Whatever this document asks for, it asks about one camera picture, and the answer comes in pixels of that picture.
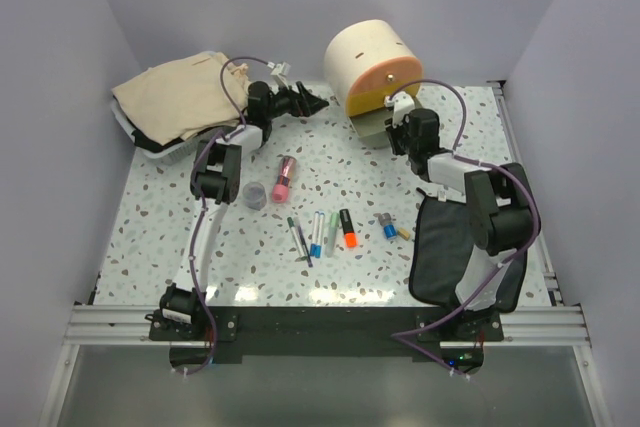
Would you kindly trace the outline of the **purple thin pen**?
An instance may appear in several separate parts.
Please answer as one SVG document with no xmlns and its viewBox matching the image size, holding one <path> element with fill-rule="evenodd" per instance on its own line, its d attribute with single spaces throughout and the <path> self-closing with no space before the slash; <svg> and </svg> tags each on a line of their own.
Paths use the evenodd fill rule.
<svg viewBox="0 0 640 427">
<path fill-rule="evenodd" d="M 296 232 L 298 234 L 298 238 L 300 240 L 300 244 L 302 246 L 302 250 L 303 250 L 303 253 L 304 253 L 305 261 L 306 261 L 306 263 L 307 263 L 309 268 L 313 268 L 312 256 L 311 256 L 309 248 L 308 248 L 308 246 L 306 244 L 304 233 L 303 233 L 303 230 L 301 228 L 299 220 L 298 219 L 294 220 L 294 224 L 295 224 Z"/>
</svg>

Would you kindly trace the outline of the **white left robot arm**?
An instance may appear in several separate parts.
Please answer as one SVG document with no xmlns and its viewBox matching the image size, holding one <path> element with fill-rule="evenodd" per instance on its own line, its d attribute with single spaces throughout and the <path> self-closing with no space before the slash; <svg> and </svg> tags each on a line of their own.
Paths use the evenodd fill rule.
<svg viewBox="0 0 640 427">
<path fill-rule="evenodd" d="M 253 82 L 239 125 L 222 129 L 197 147 L 189 179 L 195 200 L 189 240 L 159 304 L 161 318 L 171 322 L 183 338 L 196 339 L 211 324 L 206 312 L 209 263 L 225 214 L 240 191 L 243 158 L 269 140 L 275 119 L 283 115 L 309 118 L 328 105 L 301 82 L 277 90 L 265 82 Z"/>
</svg>

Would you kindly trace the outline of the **light green highlighter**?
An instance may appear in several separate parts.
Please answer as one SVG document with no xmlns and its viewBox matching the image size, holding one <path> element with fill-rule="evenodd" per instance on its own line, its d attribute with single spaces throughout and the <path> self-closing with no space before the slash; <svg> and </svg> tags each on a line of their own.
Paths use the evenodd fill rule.
<svg viewBox="0 0 640 427">
<path fill-rule="evenodd" d="M 329 220 L 327 243 L 326 243 L 326 256 L 332 257 L 336 247 L 337 232 L 340 223 L 339 213 L 333 212 Z"/>
</svg>

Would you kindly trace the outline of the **green capped white marker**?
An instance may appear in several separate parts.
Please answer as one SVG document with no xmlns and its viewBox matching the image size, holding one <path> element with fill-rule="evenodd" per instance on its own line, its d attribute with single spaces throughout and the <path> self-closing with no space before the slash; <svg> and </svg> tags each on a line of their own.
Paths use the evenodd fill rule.
<svg viewBox="0 0 640 427">
<path fill-rule="evenodd" d="M 295 224 L 295 222 L 294 222 L 292 217 L 288 217 L 287 218 L 287 224 L 288 224 L 291 236 L 293 238 L 293 241 L 295 243 L 296 249 L 298 251 L 299 257 L 302 260 L 306 260 L 307 259 L 307 255 L 306 255 L 304 247 L 302 245 L 301 238 L 299 236 L 296 224 Z"/>
</svg>

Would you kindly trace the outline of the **grey bottom drawer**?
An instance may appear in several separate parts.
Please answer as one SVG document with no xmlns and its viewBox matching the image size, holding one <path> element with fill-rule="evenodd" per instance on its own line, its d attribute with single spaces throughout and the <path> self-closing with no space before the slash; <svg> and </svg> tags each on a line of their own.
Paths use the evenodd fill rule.
<svg viewBox="0 0 640 427">
<path fill-rule="evenodd" d="M 419 118 L 423 109 L 394 115 L 393 110 L 377 109 L 349 118 L 351 126 L 359 140 L 367 148 L 382 149 L 387 147 L 406 150 L 412 141 L 409 133 L 409 119 Z"/>
</svg>

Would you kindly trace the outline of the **cream round drawer organizer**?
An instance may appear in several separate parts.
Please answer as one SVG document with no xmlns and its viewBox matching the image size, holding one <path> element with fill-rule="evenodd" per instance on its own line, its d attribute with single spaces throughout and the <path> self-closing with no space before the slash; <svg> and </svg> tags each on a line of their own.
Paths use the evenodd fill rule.
<svg viewBox="0 0 640 427">
<path fill-rule="evenodd" d="M 424 69 L 384 20 L 361 21 L 340 31 L 324 54 L 324 78 L 349 118 L 378 110 L 402 85 Z"/>
</svg>

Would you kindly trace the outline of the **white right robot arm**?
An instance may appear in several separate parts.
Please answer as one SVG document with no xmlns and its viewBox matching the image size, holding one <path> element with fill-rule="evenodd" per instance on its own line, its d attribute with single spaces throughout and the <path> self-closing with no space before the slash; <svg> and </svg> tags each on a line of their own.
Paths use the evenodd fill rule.
<svg viewBox="0 0 640 427">
<path fill-rule="evenodd" d="M 465 198 L 422 201 L 409 291 L 420 302 L 457 307 L 446 314 L 446 329 L 469 339 L 481 327 L 477 311 L 520 288 L 527 250 L 540 232 L 526 173 L 518 163 L 465 160 L 442 147 L 439 117 L 430 109 L 395 110 L 385 127 L 393 153 L 407 156 L 414 174 Z"/>
</svg>

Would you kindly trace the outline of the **orange black highlighter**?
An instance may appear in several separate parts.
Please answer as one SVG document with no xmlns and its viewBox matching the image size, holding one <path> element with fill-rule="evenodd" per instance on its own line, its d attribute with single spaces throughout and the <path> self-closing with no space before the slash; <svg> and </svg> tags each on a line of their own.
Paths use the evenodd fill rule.
<svg viewBox="0 0 640 427">
<path fill-rule="evenodd" d="M 339 211 L 339 218 L 346 246 L 348 248 L 355 248 L 358 245 L 358 241 L 349 210 L 341 209 Z"/>
</svg>

